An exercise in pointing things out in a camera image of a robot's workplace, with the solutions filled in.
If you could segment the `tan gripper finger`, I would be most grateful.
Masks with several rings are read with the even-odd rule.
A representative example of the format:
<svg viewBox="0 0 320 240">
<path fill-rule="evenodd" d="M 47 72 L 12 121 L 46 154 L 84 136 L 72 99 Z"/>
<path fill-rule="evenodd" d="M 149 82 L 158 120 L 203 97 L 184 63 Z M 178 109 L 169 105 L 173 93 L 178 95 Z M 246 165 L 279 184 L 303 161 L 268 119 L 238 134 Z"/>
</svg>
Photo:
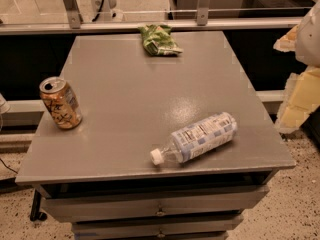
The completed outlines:
<svg viewBox="0 0 320 240">
<path fill-rule="evenodd" d="M 320 68 L 308 66 L 301 74 L 291 73 L 279 107 L 275 128 L 290 134 L 320 106 Z"/>
<path fill-rule="evenodd" d="M 296 47 L 298 25 L 291 28 L 280 39 L 277 39 L 273 48 L 280 52 L 294 52 Z"/>
</svg>

